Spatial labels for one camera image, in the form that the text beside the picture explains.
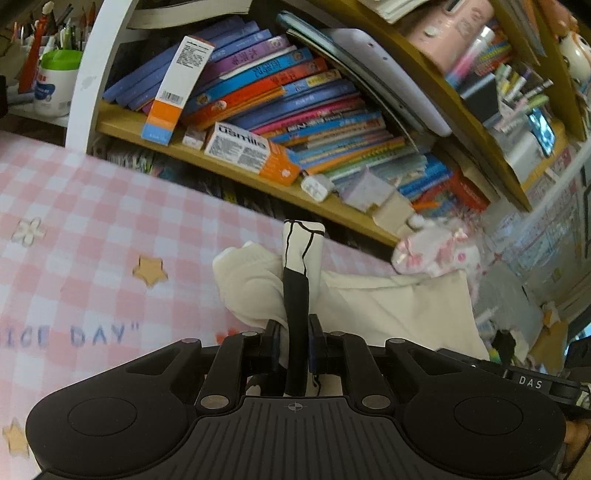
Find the flower pattern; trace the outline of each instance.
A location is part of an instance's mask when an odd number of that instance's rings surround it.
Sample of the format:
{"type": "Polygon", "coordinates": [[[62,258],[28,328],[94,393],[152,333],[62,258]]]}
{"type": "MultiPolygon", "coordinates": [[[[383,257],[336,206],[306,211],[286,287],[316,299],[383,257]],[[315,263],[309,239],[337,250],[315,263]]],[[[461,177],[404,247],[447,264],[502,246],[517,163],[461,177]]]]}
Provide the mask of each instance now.
{"type": "Polygon", "coordinates": [[[12,234],[12,241],[21,243],[24,247],[29,248],[34,242],[35,238],[45,237],[45,229],[41,227],[41,219],[34,218],[33,220],[21,220],[18,222],[17,230],[12,234]]]}

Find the black device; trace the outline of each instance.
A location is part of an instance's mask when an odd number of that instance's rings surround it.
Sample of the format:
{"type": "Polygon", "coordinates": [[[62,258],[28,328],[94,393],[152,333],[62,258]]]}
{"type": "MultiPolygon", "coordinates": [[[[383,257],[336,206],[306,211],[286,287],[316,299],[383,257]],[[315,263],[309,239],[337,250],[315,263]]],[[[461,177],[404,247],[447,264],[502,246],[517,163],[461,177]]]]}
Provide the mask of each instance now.
{"type": "Polygon", "coordinates": [[[27,418],[38,480],[555,478],[565,417],[589,413],[563,388],[580,384],[528,388],[511,368],[453,352],[324,333],[308,315],[306,264],[323,232],[287,223],[288,369],[269,321],[219,347],[181,340],[59,390],[27,418]],[[343,395],[304,397],[309,372],[338,375],[343,395]],[[249,378],[261,396],[245,395],[249,378]]]}

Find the book spine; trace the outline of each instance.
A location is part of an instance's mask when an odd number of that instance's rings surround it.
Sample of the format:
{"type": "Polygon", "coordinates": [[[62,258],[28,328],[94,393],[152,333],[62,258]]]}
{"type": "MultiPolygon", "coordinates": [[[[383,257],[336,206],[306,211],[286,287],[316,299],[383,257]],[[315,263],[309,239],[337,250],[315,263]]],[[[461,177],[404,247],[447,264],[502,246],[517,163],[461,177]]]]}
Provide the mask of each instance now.
{"type": "Polygon", "coordinates": [[[451,172],[443,163],[439,162],[439,160],[433,160],[433,158],[431,157],[429,159],[429,163],[427,164],[427,169],[425,170],[425,175],[423,176],[423,178],[413,180],[407,183],[406,185],[399,187],[398,191],[405,197],[409,195],[414,195],[416,193],[424,192],[425,190],[432,188],[438,183],[441,183],[440,181],[438,181],[437,183],[432,184],[434,180],[438,180],[450,173],[451,172]]]}
{"type": "Polygon", "coordinates": [[[288,69],[310,60],[312,60],[311,51],[307,48],[301,48],[279,58],[262,63],[261,65],[257,65],[256,67],[236,75],[231,79],[223,81],[207,92],[189,100],[187,104],[189,106],[187,109],[187,114],[196,112],[200,108],[206,106],[208,103],[219,100],[229,93],[235,92],[236,90],[239,90],[246,85],[250,85],[257,80],[261,80],[273,75],[274,73],[280,72],[281,70],[288,69]]]}
{"type": "Polygon", "coordinates": [[[412,181],[411,183],[399,187],[398,191],[400,192],[400,195],[403,195],[406,198],[413,198],[417,195],[420,195],[422,192],[431,189],[446,180],[449,180],[451,177],[452,172],[449,170],[442,171],[430,177],[429,180],[424,181],[424,179],[421,179],[412,181]]]}
{"type": "Polygon", "coordinates": [[[301,95],[302,93],[308,92],[313,88],[320,87],[340,79],[340,72],[336,69],[328,70],[328,72],[318,73],[308,78],[285,85],[285,93],[283,94],[282,98],[285,99],[296,95],[301,95]]]}
{"type": "Polygon", "coordinates": [[[242,117],[233,119],[231,123],[249,130],[261,125],[265,125],[274,120],[294,115],[310,108],[318,103],[327,102],[333,98],[348,95],[356,91],[355,85],[349,80],[338,80],[332,85],[318,87],[314,92],[299,96],[294,99],[280,100],[272,105],[249,112],[242,117]]]}
{"type": "Polygon", "coordinates": [[[234,50],[226,54],[226,52],[229,51],[229,49],[233,48],[232,46],[235,43],[237,43],[240,39],[247,37],[248,35],[252,35],[253,33],[258,32],[259,30],[260,28],[258,28],[256,22],[248,22],[240,30],[226,32],[221,35],[218,35],[217,37],[213,37],[209,40],[209,43],[213,44],[216,47],[216,49],[213,51],[213,54],[210,57],[209,61],[213,63],[226,58],[228,55],[232,55],[232,53],[236,53],[238,50],[234,50]]]}
{"type": "Polygon", "coordinates": [[[383,118],[379,118],[377,120],[369,120],[368,122],[362,122],[360,124],[351,125],[350,127],[345,128],[346,131],[341,132],[339,135],[331,134],[319,140],[313,140],[310,142],[297,144],[292,147],[292,150],[298,153],[306,153],[310,150],[329,147],[331,144],[335,142],[350,142],[351,139],[354,137],[374,133],[378,130],[385,130],[386,123],[383,118]]]}
{"type": "MultiPolygon", "coordinates": [[[[234,16],[221,22],[217,22],[210,27],[200,30],[195,33],[195,37],[202,38],[203,40],[211,40],[212,38],[223,35],[230,30],[241,28],[244,26],[244,20],[241,17],[234,16]]],[[[115,99],[123,94],[126,90],[129,90],[135,84],[143,80],[150,73],[158,70],[161,66],[170,64],[173,61],[173,57],[176,54],[180,42],[167,48],[159,55],[156,55],[153,59],[147,61],[138,69],[134,70],[129,75],[123,77],[121,80],[112,85],[103,94],[103,99],[107,102],[114,102],[115,99]]]]}
{"type": "Polygon", "coordinates": [[[397,160],[398,158],[405,157],[413,151],[413,147],[404,147],[397,152],[386,151],[386,153],[366,155],[364,156],[364,158],[359,159],[355,163],[339,166],[329,171],[325,171],[324,174],[329,178],[330,181],[337,181],[340,179],[347,178],[356,173],[359,173],[365,168],[376,167],[390,162],[392,160],[397,160]]]}
{"type": "Polygon", "coordinates": [[[235,109],[239,105],[249,101],[251,98],[259,96],[265,92],[269,92],[270,90],[273,90],[277,87],[286,85],[293,80],[301,79],[312,73],[322,72],[326,69],[326,61],[320,58],[296,65],[295,67],[283,70],[282,72],[271,75],[270,77],[259,80],[258,82],[251,83],[250,85],[247,85],[236,92],[226,95],[216,102],[210,103],[194,114],[185,116],[183,118],[183,124],[200,124],[222,110],[235,109]]]}
{"type": "Polygon", "coordinates": [[[154,85],[159,85],[160,83],[162,83],[162,80],[164,80],[164,76],[166,75],[168,67],[169,64],[160,67],[154,73],[151,73],[146,78],[144,78],[137,85],[131,87],[129,90],[119,95],[116,98],[117,104],[121,106],[128,106],[131,100],[146,92],[154,85]]]}
{"type": "Polygon", "coordinates": [[[281,51],[290,46],[289,40],[285,35],[270,38],[271,33],[263,30],[251,35],[256,42],[252,46],[244,47],[241,50],[216,63],[210,63],[197,81],[195,88],[201,88],[221,75],[231,73],[234,70],[247,65],[248,63],[266,57],[270,53],[281,51]]]}
{"type": "Polygon", "coordinates": [[[374,131],[365,135],[357,135],[355,137],[347,138],[339,142],[333,142],[313,150],[299,152],[297,153],[297,159],[300,163],[314,162],[321,158],[327,157],[328,155],[345,151],[348,148],[353,149],[360,145],[368,145],[369,143],[375,142],[376,140],[383,141],[393,137],[394,136],[386,130],[378,132],[374,131]]]}
{"type": "Polygon", "coordinates": [[[158,85],[154,85],[150,90],[146,90],[144,93],[131,100],[128,104],[129,109],[135,112],[140,110],[144,105],[152,102],[156,98],[161,84],[162,82],[158,85]]]}
{"type": "Polygon", "coordinates": [[[236,30],[237,28],[242,28],[243,26],[244,20],[242,17],[234,15],[201,30],[197,36],[204,40],[211,40],[219,35],[229,32],[230,30],[236,30]]]}
{"type": "Polygon", "coordinates": [[[365,106],[365,102],[360,95],[356,95],[354,98],[329,103],[328,105],[313,108],[298,115],[272,122],[264,127],[257,128],[255,132],[257,132],[257,135],[265,138],[277,137],[288,132],[295,132],[304,128],[313,127],[314,125],[330,122],[331,120],[345,118],[349,112],[356,111],[363,106],[365,106]]]}
{"type": "Polygon", "coordinates": [[[114,102],[115,99],[132,88],[138,82],[141,82],[151,73],[158,70],[163,65],[169,65],[173,61],[174,54],[180,47],[180,43],[173,45],[164,50],[161,54],[156,55],[150,61],[144,63],[141,67],[134,70],[129,75],[123,77],[103,93],[103,100],[107,102],[114,102]]]}
{"type": "Polygon", "coordinates": [[[360,158],[363,155],[367,155],[375,150],[379,150],[384,147],[394,147],[394,148],[401,148],[405,144],[404,138],[394,138],[392,140],[388,140],[386,142],[379,143],[377,145],[372,145],[370,147],[361,148],[360,150],[356,150],[354,152],[349,152],[344,155],[340,155],[336,158],[331,158],[327,160],[323,160],[321,163],[306,166],[306,172],[310,175],[315,175],[316,173],[322,173],[329,168],[336,167],[337,165],[341,165],[345,162],[354,160],[356,158],[360,158]]]}
{"type": "Polygon", "coordinates": [[[263,105],[265,103],[268,103],[269,101],[273,101],[273,100],[281,97],[282,93],[283,93],[283,89],[281,87],[275,87],[267,92],[260,93],[257,96],[253,96],[253,97],[249,98],[246,102],[244,102],[243,104],[241,104],[237,107],[222,110],[219,112],[214,112],[213,115],[211,115],[208,118],[203,119],[201,122],[195,123],[193,125],[195,126],[195,128],[197,130],[203,131],[205,129],[208,129],[210,126],[212,126],[216,122],[222,122],[233,115],[237,115],[237,114],[239,114],[241,112],[245,112],[249,109],[256,108],[259,105],[263,105]]]}
{"type": "Polygon", "coordinates": [[[332,120],[323,124],[313,125],[312,127],[303,128],[295,132],[289,132],[282,135],[271,137],[270,140],[275,143],[286,143],[294,140],[302,140],[300,143],[307,141],[308,138],[315,134],[319,134],[326,131],[332,131],[343,127],[348,127],[359,122],[365,122],[367,120],[378,119],[382,116],[381,112],[370,112],[355,115],[349,118],[343,118],[338,120],[332,120]]]}

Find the metal bolt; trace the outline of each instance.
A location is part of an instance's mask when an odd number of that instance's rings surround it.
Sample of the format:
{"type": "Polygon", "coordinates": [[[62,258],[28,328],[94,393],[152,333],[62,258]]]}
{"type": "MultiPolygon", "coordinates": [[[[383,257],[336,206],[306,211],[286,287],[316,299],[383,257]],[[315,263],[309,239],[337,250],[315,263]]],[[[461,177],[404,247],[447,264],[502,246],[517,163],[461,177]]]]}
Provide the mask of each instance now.
{"type": "Polygon", "coordinates": [[[201,406],[208,410],[219,410],[226,407],[230,401],[223,395],[208,395],[201,399],[201,406]]]}
{"type": "Polygon", "coordinates": [[[372,410],[382,410],[388,408],[391,404],[390,399],[383,395],[368,395],[361,403],[372,410]]]}

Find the book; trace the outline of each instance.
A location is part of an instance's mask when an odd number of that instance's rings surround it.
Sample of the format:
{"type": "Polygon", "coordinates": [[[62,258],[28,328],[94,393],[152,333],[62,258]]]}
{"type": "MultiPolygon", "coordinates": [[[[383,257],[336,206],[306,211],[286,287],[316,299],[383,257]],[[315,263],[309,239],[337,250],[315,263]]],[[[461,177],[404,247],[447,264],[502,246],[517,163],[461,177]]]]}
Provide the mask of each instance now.
{"type": "MultiPolygon", "coordinates": [[[[355,115],[359,115],[363,112],[364,111],[356,111],[355,115]]],[[[292,145],[290,147],[290,150],[294,152],[304,152],[307,150],[324,148],[330,145],[331,143],[343,142],[353,137],[366,135],[379,130],[385,130],[385,128],[386,123],[383,118],[379,118],[376,120],[368,120],[367,122],[361,122],[360,124],[354,124],[350,125],[349,127],[344,127],[343,131],[339,131],[337,133],[329,131],[327,132],[327,135],[324,137],[312,139],[308,142],[299,143],[297,145],[292,145]]]]}
{"type": "Polygon", "coordinates": [[[156,94],[158,93],[158,89],[160,88],[160,83],[154,85],[152,88],[146,90],[144,93],[141,93],[136,98],[131,100],[127,106],[130,110],[137,111],[140,110],[144,105],[152,102],[156,98],[156,94]]]}
{"type": "Polygon", "coordinates": [[[392,138],[375,145],[361,147],[359,149],[355,149],[354,151],[338,154],[334,157],[324,158],[316,163],[306,164],[304,169],[309,173],[309,175],[315,175],[317,173],[322,173],[329,168],[333,168],[345,162],[360,158],[363,155],[373,152],[374,150],[380,150],[384,147],[401,148],[405,145],[405,143],[406,140],[404,137],[392,138]]]}
{"type": "Polygon", "coordinates": [[[209,82],[203,86],[195,87],[193,89],[193,92],[191,95],[192,96],[199,96],[201,93],[206,92],[207,90],[215,87],[217,84],[222,83],[224,80],[228,80],[232,77],[235,77],[236,75],[240,75],[242,72],[245,72],[248,69],[256,67],[257,65],[260,65],[260,64],[270,61],[272,59],[276,59],[277,57],[281,57],[282,55],[285,55],[286,53],[296,51],[296,50],[297,50],[296,46],[288,46],[288,47],[284,48],[283,50],[278,50],[278,51],[269,53],[269,55],[266,55],[260,59],[253,60],[252,62],[250,62],[246,65],[238,67],[232,73],[228,73],[227,75],[224,75],[223,77],[212,80],[211,82],[209,82]]]}
{"type": "Polygon", "coordinates": [[[244,50],[245,48],[254,45],[253,39],[249,38],[260,30],[256,22],[248,22],[240,30],[226,32],[215,38],[212,38],[210,42],[216,46],[212,56],[209,58],[210,63],[225,59],[237,51],[244,50]]]}
{"type": "Polygon", "coordinates": [[[327,160],[332,160],[333,158],[338,158],[341,155],[349,154],[354,151],[361,150],[363,148],[372,147],[373,145],[379,145],[393,138],[394,136],[386,130],[381,132],[374,132],[373,134],[368,135],[360,135],[358,137],[353,138],[355,139],[354,142],[349,142],[347,144],[339,146],[338,148],[319,152],[315,155],[310,155],[306,158],[301,158],[299,159],[299,164],[302,168],[307,168],[307,166],[319,165],[327,160]]]}
{"type": "Polygon", "coordinates": [[[331,142],[318,148],[311,148],[309,150],[296,152],[295,157],[298,159],[300,164],[304,165],[319,160],[323,157],[336,154],[339,151],[346,151],[347,149],[353,149],[359,145],[368,145],[377,140],[382,141],[386,140],[387,138],[393,138],[393,135],[384,127],[380,130],[372,131],[367,134],[357,135],[355,137],[331,142]]]}
{"type": "MultiPolygon", "coordinates": [[[[270,55],[267,55],[263,59],[255,60],[247,68],[253,68],[256,65],[260,65],[261,63],[265,63],[265,62],[270,61],[270,60],[272,60],[272,59],[274,59],[276,57],[279,57],[281,55],[284,55],[284,54],[287,54],[287,53],[289,53],[291,51],[294,51],[296,48],[297,47],[288,47],[288,48],[286,48],[283,51],[278,51],[278,52],[275,52],[275,53],[271,53],[270,55]]],[[[215,81],[214,83],[211,83],[210,85],[214,85],[214,84],[217,84],[217,83],[219,83],[219,82],[218,81],[215,81]]],[[[195,88],[193,88],[193,90],[191,90],[191,96],[190,96],[191,98],[194,98],[195,97],[195,93],[194,92],[195,92],[195,88]]],[[[144,96],[144,97],[142,97],[141,101],[146,102],[146,101],[150,101],[150,99],[148,99],[147,97],[144,96]]]]}
{"type": "Polygon", "coordinates": [[[275,143],[286,143],[292,141],[298,141],[304,143],[316,134],[321,134],[326,131],[333,131],[343,127],[349,127],[360,122],[366,122],[368,120],[374,120],[382,117],[382,112],[369,112],[361,113],[360,115],[351,116],[349,118],[331,120],[323,124],[312,125],[311,127],[302,128],[293,132],[287,132],[285,134],[276,135],[271,137],[270,140],[275,143]]]}
{"type": "Polygon", "coordinates": [[[451,178],[452,172],[433,155],[427,156],[427,168],[423,178],[411,181],[398,188],[398,191],[406,198],[413,198],[422,192],[451,178]]]}
{"type": "Polygon", "coordinates": [[[356,87],[353,82],[350,80],[337,80],[328,86],[316,87],[310,93],[305,93],[296,98],[278,100],[271,105],[248,112],[238,118],[232,118],[229,122],[249,130],[303,112],[313,105],[327,103],[334,98],[355,92],[356,87]]]}
{"type": "MultiPolygon", "coordinates": [[[[228,14],[247,14],[251,7],[251,0],[199,0],[198,2],[183,2],[161,8],[137,9],[131,16],[127,28],[170,28],[188,23],[208,20],[228,14]]],[[[240,17],[231,17],[232,28],[240,17]]]]}
{"type": "MultiPolygon", "coordinates": [[[[282,95],[282,93],[283,93],[282,87],[275,87],[275,88],[268,90],[266,92],[257,93],[256,95],[253,95],[253,96],[251,95],[245,102],[241,103],[240,105],[238,105],[234,108],[214,111],[214,113],[212,113],[207,118],[202,119],[200,122],[195,123],[195,124],[189,124],[189,125],[194,126],[197,130],[200,130],[200,131],[206,130],[210,126],[212,126],[214,123],[225,120],[236,113],[240,113],[240,112],[244,112],[248,109],[256,108],[259,105],[263,105],[265,103],[268,103],[271,100],[279,98],[282,95]]],[[[221,100],[214,102],[215,105],[220,105],[220,103],[221,103],[221,100]]]]}
{"type": "Polygon", "coordinates": [[[212,80],[215,80],[226,73],[231,73],[243,65],[266,57],[269,53],[280,51],[290,46],[290,42],[285,35],[271,38],[271,33],[268,30],[262,30],[250,35],[250,37],[252,37],[253,40],[256,40],[252,46],[244,47],[244,50],[236,52],[223,60],[209,63],[199,77],[195,88],[207,85],[212,80]]]}
{"type": "Polygon", "coordinates": [[[358,110],[364,106],[365,101],[361,98],[361,95],[355,95],[352,98],[328,103],[327,105],[306,110],[283,120],[272,122],[264,127],[255,129],[255,132],[259,132],[258,135],[262,135],[265,138],[276,137],[277,135],[323,124],[331,120],[345,118],[348,112],[358,110]]]}
{"type": "Polygon", "coordinates": [[[150,90],[152,87],[156,85],[160,85],[162,80],[164,80],[164,76],[166,75],[166,71],[170,67],[170,63],[167,63],[163,67],[160,67],[155,72],[150,73],[146,78],[144,78],[141,82],[138,82],[136,85],[131,87],[129,90],[126,90],[124,93],[119,95],[115,101],[118,105],[121,106],[128,106],[129,103],[142,93],[150,90]]]}
{"type": "Polygon", "coordinates": [[[316,87],[326,86],[330,82],[340,80],[342,77],[340,72],[336,69],[327,70],[326,72],[317,73],[301,80],[288,83],[283,87],[284,94],[281,99],[295,97],[304,92],[308,92],[316,87]]]}
{"type": "Polygon", "coordinates": [[[282,70],[274,75],[261,79],[255,83],[251,83],[236,92],[212,102],[209,105],[201,108],[192,115],[185,116],[182,119],[185,125],[207,125],[212,118],[221,114],[222,112],[229,112],[230,117],[235,115],[235,109],[240,108],[246,104],[250,99],[260,96],[265,92],[277,89],[283,85],[291,83],[295,80],[307,77],[315,72],[324,72],[328,68],[326,61],[322,58],[317,58],[312,61],[301,63],[286,70],[282,70]]]}
{"type": "Polygon", "coordinates": [[[385,163],[392,162],[393,160],[402,160],[404,157],[409,156],[413,152],[414,147],[412,147],[411,145],[402,147],[398,151],[391,151],[386,148],[381,153],[377,152],[369,155],[364,155],[363,157],[357,159],[355,162],[342,164],[338,167],[331,168],[330,170],[325,171],[324,175],[326,175],[330,181],[336,182],[340,179],[345,179],[347,177],[350,177],[351,175],[355,175],[356,173],[359,173],[365,168],[380,166],[385,163]]]}
{"type": "Polygon", "coordinates": [[[151,73],[154,73],[156,70],[162,67],[168,68],[170,62],[173,61],[174,54],[177,52],[179,45],[180,43],[177,43],[172,47],[167,48],[159,55],[156,55],[153,59],[144,63],[141,67],[134,70],[129,75],[114,83],[103,93],[103,100],[107,102],[114,102],[119,95],[123,95],[127,90],[133,88],[134,85],[141,82],[151,73]]]}
{"type": "MultiPolygon", "coordinates": [[[[232,29],[239,28],[243,25],[244,20],[242,20],[242,18],[230,17],[198,31],[195,33],[195,36],[203,40],[211,40],[212,38],[222,35],[232,29]]],[[[138,82],[141,82],[149,74],[155,72],[164,65],[170,64],[170,62],[173,61],[174,54],[177,52],[179,45],[180,42],[176,43],[172,47],[167,48],[162,53],[156,55],[153,59],[147,61],[142,66],[134,70],[132,73],[113,84],[104,92],[103,99],[107,102],[114,102],[119,95],[123,94],[126,90],[130,89],[138,82]]]]}
{"type": "Polygon", "coordinates": [[[301,48],[292,53],[288,53],[279,58],[270,60],[262,63],[256,67],[253,67],[240,75],[224,80],[215,87],[209,89],[207,92],[202,93],[199,96],[189,100],[186,109],[186,115],[191,114],[206,106],[208,103],[219,100],[220,98],[228,95],[229,93],[235,92],[236,90],[250,85],[257,80],[266,78],[274,73],[280,72],[281,70],[288,69],[294,65],[299,65],[305,61],[312,60],[312,53],[307,48],[301,48]]]}

